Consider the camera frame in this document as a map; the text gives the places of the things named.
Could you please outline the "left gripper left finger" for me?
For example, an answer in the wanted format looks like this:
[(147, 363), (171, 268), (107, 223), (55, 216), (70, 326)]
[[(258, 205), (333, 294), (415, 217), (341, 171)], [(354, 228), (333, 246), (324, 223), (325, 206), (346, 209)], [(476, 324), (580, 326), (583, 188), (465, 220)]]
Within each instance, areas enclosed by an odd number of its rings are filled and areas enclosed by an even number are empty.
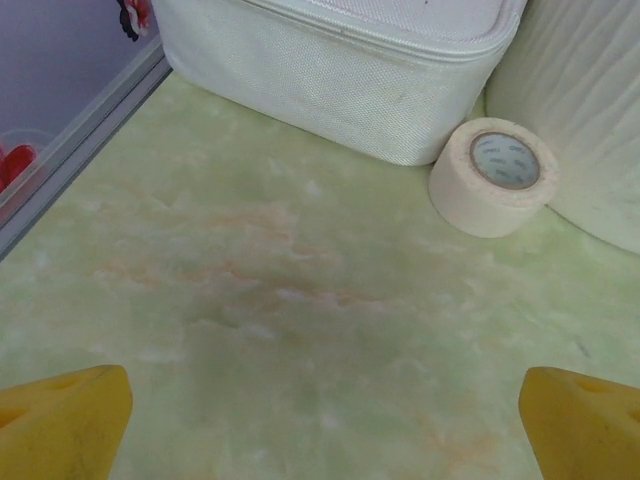
[(120, 365), (0, 390), (0, 480), (108, 480), (132, 408)]

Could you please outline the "aluminium side rail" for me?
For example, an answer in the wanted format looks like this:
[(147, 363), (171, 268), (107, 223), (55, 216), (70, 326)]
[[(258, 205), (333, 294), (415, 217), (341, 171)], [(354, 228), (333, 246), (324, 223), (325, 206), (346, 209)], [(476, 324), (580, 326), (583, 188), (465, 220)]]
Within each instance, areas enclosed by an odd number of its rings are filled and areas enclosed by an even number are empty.
[(155, 36), (0, 193), (0, 261), (172, 72)]

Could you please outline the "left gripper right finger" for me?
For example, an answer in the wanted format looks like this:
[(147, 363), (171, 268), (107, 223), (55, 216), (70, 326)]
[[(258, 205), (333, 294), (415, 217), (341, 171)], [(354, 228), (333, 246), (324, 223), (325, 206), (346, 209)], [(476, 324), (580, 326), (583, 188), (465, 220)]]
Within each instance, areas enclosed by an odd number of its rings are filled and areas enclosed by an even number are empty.
[(518, 408), (544, 480), (640, 480), (640, 389), (533, 367)]

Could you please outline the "white fabric zip case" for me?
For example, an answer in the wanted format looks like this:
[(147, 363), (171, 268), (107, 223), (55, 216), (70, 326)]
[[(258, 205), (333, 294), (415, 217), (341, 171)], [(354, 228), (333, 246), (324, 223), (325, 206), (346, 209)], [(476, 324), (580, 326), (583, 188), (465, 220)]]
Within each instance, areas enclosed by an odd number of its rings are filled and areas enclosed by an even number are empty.
[(528, 0), (152, 0), (189, 82), (374, 158), (434, 162)]

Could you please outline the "cream masking tape roll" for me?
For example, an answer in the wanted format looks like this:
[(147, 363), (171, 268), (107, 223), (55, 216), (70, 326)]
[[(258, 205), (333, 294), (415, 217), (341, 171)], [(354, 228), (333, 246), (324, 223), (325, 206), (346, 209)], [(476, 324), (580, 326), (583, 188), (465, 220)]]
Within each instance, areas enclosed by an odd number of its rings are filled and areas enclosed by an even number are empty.
[(428, 193), (437, 212), (458, 230), (500, 238), (546, 206), (559, 182), (559, 165), (537, 135), (485, 117), (452, 132), (431, 171)]

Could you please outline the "white plastic bin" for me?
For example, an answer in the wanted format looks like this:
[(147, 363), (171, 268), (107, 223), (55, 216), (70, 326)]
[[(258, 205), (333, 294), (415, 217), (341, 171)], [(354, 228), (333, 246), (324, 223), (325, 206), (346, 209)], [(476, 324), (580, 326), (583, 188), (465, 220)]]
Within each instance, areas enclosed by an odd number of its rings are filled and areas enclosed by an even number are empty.
[(640, 254), (640, 0), (529, 0), (485, 108), (554, 153), (554, 211)]

